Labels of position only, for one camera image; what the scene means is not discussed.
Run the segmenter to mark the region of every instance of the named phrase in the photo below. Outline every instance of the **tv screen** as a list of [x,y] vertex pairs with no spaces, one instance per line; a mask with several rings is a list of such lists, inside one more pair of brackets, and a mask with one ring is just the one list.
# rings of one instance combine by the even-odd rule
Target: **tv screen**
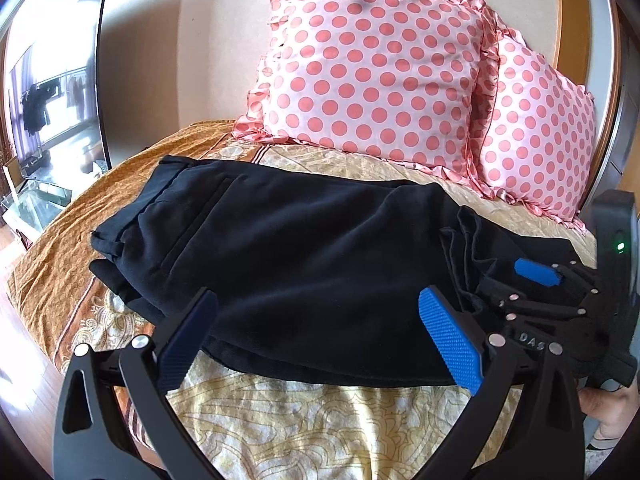
[[61,9],[10,72],[10,119],[24,178],[78,191],[111,167],[96,70],[103,7],[104,0],[78,0]]

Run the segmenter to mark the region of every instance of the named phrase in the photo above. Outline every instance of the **glass table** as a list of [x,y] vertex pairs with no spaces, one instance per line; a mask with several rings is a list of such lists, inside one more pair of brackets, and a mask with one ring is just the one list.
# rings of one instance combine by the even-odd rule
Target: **glass table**
[[43,182],[27,180],[16,197],[2,199],[2,215],[9,227],[23,234],[30,242],[36,241],[45,227],[71,202],[72,191]]

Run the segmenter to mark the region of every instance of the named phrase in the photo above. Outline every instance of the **bedspread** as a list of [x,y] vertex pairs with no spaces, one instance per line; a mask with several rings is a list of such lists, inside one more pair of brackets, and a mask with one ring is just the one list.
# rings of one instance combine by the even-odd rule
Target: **bedspread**
[[[36,343],[64,372],[73,347],[119,348],[153,327],[124,307],[88,270],[98,256],[92,229],[140,192],[158,159],[171,153],[232,158],[291,171],[362,180],[407,178],[439,183],[459,204],[510,230],[562,237],[594,266],[591,234],[568,230],[522,206],[473,192],[366,155],[311,146],[262,146],[229,135],[230,121],[192,124],[126,160],[63,211],[20,261],[8,282],[10,299]],[[130,400],[118,401],[132,432],[150,445]],[[279,381],[228,370],[202,353],[168,400],[191,436],[227,479],[366,480],[411,478],[437,448],[469,398],[456,386],[375,389]],[[508,396],[479,462],[497,452],[517,405]]]

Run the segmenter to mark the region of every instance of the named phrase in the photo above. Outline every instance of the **pink polka dot pillow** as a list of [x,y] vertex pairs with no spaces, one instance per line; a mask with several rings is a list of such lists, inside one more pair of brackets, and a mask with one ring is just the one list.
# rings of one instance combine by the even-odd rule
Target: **pink polka dot pillow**
[[488,120],[475,120],[471,133],[478,177],[507,202],[584,228],[575,215],[593,153],[593,97],[529,50],[518,33],[497,35],[495,104],[480,99]]
[[474,186],[470,99],[481,51],[496,50],[483,0],[271,7],[271,49],[236,137],[366,153]]

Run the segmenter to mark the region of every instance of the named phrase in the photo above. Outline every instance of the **black pants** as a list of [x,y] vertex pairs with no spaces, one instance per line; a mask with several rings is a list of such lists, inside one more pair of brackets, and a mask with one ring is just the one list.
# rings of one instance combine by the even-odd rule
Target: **black pants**
[[578,259],[567,240],[517,236],[437,184],[176,156],[92,246],[107,258],[92,271],[152,323],[213,290],[220,312],[203,350],[223,365],[362,386],[452,383],[418,316],[423,288],[489,331],[502,317],[476,295],[483,276],[525,286],[519,257]]

